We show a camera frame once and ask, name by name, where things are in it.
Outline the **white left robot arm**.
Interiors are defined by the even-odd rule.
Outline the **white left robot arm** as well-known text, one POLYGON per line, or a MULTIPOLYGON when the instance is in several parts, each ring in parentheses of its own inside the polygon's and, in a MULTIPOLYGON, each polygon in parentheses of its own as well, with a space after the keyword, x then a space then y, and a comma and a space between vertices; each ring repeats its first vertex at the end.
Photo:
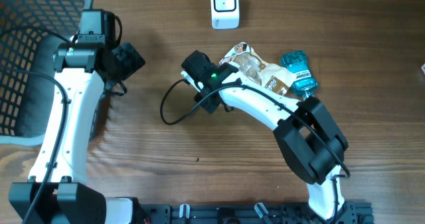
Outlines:
POLYGON ((145 64, 126 42, 111 47, 85 36, 54 54, 55 85, 44 140, 26 182, 9 202, 23 223, 143 223, 135 197, 106 197, 86 185, 88 143, 107 86, 121 84, 145 64))

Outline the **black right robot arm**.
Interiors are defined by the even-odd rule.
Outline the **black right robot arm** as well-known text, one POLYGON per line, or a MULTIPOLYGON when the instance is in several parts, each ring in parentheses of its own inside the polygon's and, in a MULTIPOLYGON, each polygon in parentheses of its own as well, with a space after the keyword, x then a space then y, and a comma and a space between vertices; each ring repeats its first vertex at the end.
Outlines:
POLYGON ((348 142, 323 103, 276 94, 235 64, 215 65, 200 51, 181 67, 184 79, 198 91, 197 106, 208 112, 220 104, 237 108, 273 131, 287 166, 307 184, 309 208, 335 223, 345 202, 339 180, 350 175, 343 163, 348 142))

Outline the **blue mouthwash bottle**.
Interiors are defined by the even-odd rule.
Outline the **blue mouthwash bottle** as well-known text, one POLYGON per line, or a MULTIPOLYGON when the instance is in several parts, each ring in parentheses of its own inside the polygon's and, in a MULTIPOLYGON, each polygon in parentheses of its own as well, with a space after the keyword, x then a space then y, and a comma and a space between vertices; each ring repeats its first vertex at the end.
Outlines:
POLYGON ((291 89, 297 96, 304 100, 314 96, 318 83, 309 69, 308 57, 304 51, 286 53, 281 57, 280 63, 295 75, 291 89))

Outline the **beige snack pouch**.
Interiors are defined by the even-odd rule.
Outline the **beige snack pouch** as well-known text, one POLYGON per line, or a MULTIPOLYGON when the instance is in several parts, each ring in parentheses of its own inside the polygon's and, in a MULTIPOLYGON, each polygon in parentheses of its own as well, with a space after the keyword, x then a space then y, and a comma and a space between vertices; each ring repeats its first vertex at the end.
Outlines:
POLYGON ((287 68, 264 61, 248 43, 235 45, 220 60, 224 63, 236 64, 239 71, 256 84, 284 96, 296 80, 296 75, 287 68))

